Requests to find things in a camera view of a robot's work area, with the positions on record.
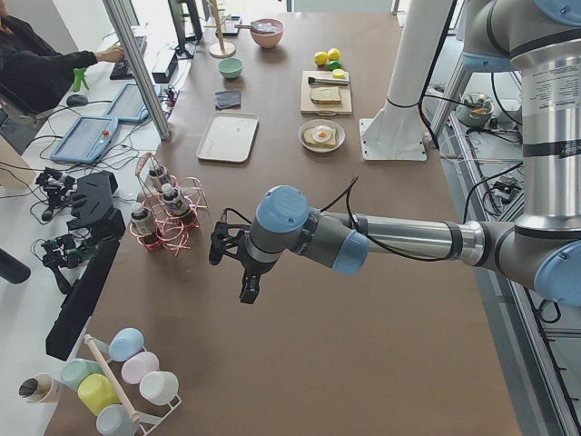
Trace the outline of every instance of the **gray cloth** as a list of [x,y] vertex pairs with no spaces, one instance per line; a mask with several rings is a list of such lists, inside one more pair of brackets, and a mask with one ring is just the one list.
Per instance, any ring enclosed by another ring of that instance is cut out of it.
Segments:
[[231,91],[216,91],[214,93],[214,102],[218,109],[226,109],[228,107],[241,106],[240,89],[232,89]]

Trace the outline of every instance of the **black cylinder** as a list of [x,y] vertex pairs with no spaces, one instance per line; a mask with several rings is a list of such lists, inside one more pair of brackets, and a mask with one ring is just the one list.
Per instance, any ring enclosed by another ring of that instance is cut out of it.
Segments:
[[22,283],[30,277],[30,268],[0,248],[0,277],[10,283]]

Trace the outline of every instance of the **person's hand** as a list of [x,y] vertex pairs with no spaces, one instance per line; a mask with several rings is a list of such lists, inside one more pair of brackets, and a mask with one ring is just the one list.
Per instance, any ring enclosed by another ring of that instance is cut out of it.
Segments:
[[120,45],[112,45],[107,50],[96,52],[94,57],[97,62],[121,62],[125,58],[125,52]]

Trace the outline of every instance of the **slice of bread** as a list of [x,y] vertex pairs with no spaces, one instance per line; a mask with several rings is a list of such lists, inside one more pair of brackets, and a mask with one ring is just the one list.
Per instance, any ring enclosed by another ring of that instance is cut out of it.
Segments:
[[312,139],[313,130],[314,129],[307,129],[302,134],[302,138],[305,140],[305,143],[307,143],[309,147],[333,148],[335,145],[337,145],[337,129],[330,129],[330,137],[324,143],[320,143]]
[[310,100],[315,104],[340,104],[339,87],[313,86],[310,89]]

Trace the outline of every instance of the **pink bowl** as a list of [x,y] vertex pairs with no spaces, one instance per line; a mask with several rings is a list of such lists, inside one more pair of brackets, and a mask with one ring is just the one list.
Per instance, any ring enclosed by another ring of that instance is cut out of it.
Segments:
[[256,32],[251,30],[251,37],[256,44],[258,44],[262,48],[273,48],[276,47],[276,44],[282,39],[282,32],[284,31],[284,25],[279,21],[272,18],[262,18],[260,20],[256,20],[258,23],[270,23],[274,27],[277,28],[277,31],[274,34],[257,34]]

